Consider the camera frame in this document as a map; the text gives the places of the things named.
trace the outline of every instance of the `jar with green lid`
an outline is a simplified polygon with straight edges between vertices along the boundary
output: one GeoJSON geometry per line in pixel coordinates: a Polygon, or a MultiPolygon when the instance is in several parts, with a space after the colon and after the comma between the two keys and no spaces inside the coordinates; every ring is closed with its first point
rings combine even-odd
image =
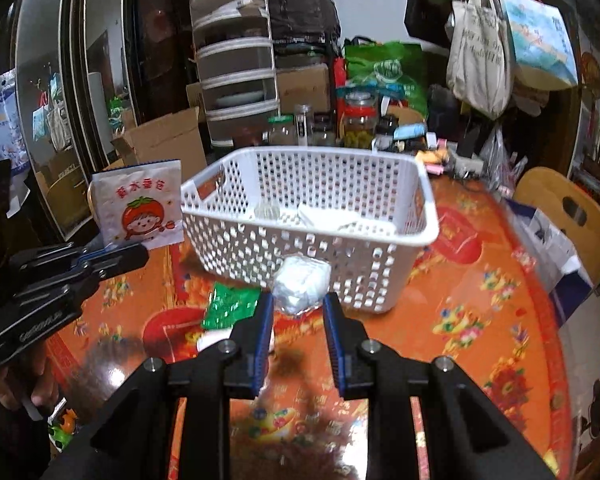
{"type": "Polygon", "coordinates": [[[298,134],[293,115],[269,118],[269,144],[271,146],[297,146],[298,134]]]}
{"type": "Polygon", "coordinates": [[[378,124],[378,102],[369,92],[350,92],[345,95],[343,115],[344,145],[346,148],[371,149],[374,130],[378,124]]]}

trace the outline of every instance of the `canvas tote bag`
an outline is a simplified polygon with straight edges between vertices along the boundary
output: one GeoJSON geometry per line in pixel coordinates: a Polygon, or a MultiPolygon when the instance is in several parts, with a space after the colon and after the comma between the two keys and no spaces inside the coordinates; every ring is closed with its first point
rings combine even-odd
{"type": "Polygon", "coordinates": [[[458,99],[495,120],[513,88],[509,25],[499,0],[455,0],[452,5],[455,27],[446,84],[458,99]]]}

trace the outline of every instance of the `basket rim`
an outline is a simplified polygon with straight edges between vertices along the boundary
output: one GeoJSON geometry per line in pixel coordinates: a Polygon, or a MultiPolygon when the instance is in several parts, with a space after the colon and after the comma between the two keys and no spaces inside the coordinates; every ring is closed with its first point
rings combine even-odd
{"type": "Polygon", "coordinates": [[[304,234],[320,234],[331,237],[346,238],[350,240],[358,240],[363,242],[376,242],[379,244],[395,244],[402,247],[424,247],[433,243],[440,232],[440,226],[438,224],[438,212],[436,210],[436,203],[433,197],[433,190],[429,181],[429,175],[424,167],[424,164],[416,160],[411,155],[401,155],[397,153],[382,153],[381,155],[370,152],[368,150],[357,150],[354,148],[325,148],[315,146],[254,146],[250,148],[241,148],[235,150],[224,156],[220,160],[216,160],[213,164],[200,171],[198,174],[191,177],[189,180],[184,182],[180,186],[181,194],[189,192],[191,187],[194,188],[194,194],[197,195],[197,186],[206,182],[208,179],[218,173],[219,168],[223,167],[225,163],[230,162],[234,158],[238,158],[247,152],[260,152],[260,153],[301,153],[301,152],[314,152],[314,153],[329,153],[335,155],[355,155],[355,156],[368,156],[376,160],[391,159],[391,160],[408,160],[416,165],[418,170],[418,178],[420,179],[422,194],[424,196],[423,212],[425,215],[425,226],[424,229],[416,234],[405,234],[405,235],[393,235],[393,236],[373,236],[373,235],[356,235],[352,233],[346,233],[337,230],[320,229],[318,227],[306,227],[304,225],[289,226],[287,224],[280,224],[277,221],[271,220],[248,220],[237,218],[226,213],[218,213],[214,211],[204,211],[202,209],[195,209],[184,204],[184,197],[181,197],[181,207],[183,214],[191,216],[199,216],[203,218],[209,218],[219,221],[236,222],[238,224],[245,224],[256,227],[280,229],[289,232],[300,232],[304,234]]]}

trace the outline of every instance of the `green shopping bag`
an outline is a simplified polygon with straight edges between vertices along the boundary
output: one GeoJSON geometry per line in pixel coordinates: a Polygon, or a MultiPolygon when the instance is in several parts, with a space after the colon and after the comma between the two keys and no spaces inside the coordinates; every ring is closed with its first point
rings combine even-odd
{"type": "Polygon", "coordinates": [[[347,86],[375,88],[380,95],[406,99],[427,117],[427,69],[419,43],[347,45],[347,86]]]}

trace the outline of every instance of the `floral tablecloth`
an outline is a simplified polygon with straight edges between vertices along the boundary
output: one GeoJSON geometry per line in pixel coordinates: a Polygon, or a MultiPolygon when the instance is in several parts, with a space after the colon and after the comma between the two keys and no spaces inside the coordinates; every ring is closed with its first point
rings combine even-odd
{"type": "MultiPolygon", "coordinates": [[[[440,236],[422,250],[398,304],[382,315],[348,311],[401,355],[453,356],[523,432],[559,478],[569,474],[573,435],[554,308],[500,207],[486,193],[432,182],[440,236]]],[[[100,285],[84,314],[48,340],[56,375],[88,419],[149,356],[194,357],[215,278],[187,243],[153,250],[143,269],[100,285]]],[[[366,401],[338,397],[321,311],[276,314],[275,352],[258,399],[232,400],[232,476],[364,478],[366,401]]],[[[420,476],[426,436],[412,399],[420,476]]],[[[183,407],[178,412],[182,424],[183,407]]],[[[176,478],[179,436],[170,477],[176,478]]]]}

